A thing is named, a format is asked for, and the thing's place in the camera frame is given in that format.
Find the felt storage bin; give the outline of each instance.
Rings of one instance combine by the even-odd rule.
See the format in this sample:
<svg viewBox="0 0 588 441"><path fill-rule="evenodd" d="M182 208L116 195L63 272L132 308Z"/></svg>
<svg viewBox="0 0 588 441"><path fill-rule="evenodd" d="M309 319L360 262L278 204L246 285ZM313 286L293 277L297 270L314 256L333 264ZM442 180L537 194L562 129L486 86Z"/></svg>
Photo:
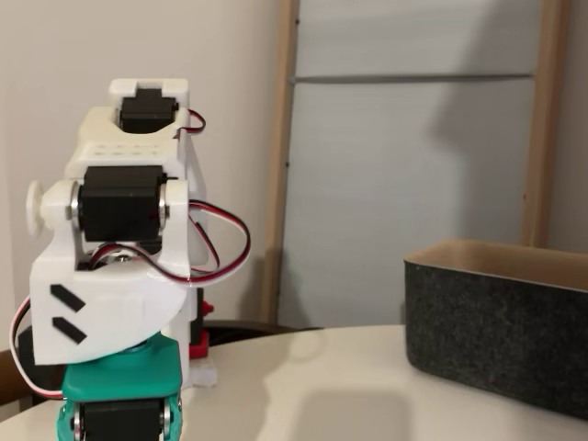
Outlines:
<svg viewBox="0 0 588 441"><path fill-rule="evenodd" d="M407 255L405 281L413 366L588 419L588 256L454 240Z"/></svg>

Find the white round table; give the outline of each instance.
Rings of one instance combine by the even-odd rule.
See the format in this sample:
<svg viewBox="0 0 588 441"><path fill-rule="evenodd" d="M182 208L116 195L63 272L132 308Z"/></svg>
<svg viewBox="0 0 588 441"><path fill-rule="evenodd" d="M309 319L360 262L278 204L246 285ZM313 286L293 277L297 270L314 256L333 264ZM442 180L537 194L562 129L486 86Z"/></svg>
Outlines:
<svg viewBox="0 0 588 441"><path fill-rule="evenodd" d="M183 441L585 441L588 423L412 368L401 326L329 329L215 347L219 385L183 394ZM59 403L0 424L51 441Z"/></svg>

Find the white plastic housing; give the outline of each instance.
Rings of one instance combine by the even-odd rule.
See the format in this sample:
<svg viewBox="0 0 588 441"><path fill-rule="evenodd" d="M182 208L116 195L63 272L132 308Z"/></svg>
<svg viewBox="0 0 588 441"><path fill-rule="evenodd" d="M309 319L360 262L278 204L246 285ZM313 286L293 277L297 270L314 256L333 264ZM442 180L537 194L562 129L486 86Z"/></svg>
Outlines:
<svg viewBox="0 0 588 441"><path fill-rule="evenodd" d="M138 87L161 87L164 96L179 103L175 122L155 133L131 134L117 125L122 98L134 96ZM189 126L186 80L115 80L109 91L110 107L92 108L78 134L65 178L42 195L35 187L29 195L28 223L33 232L40 225L53 230L50 245L34 262L30 274L35 362L38 365L78 363L113 354L140 343L169 325L178 340L185 385L189 384L189 321L196 317L196 288L177 284L142 261L116 263L95 271L77 271L82 254L81 233L70 208L77 185L84 183L89 166L161 165L174 180L166 184L169 217L163 230L158 262L187 276L191 266L208 260L208 250L194 234L188 218L188 200L205 199L206 188L198 166ZM206 228L206 219L193 218ZM63 285L85 306L78 312L51 295L51 285ZM77 344L53 327L63 317L87 337Z"/></svg>

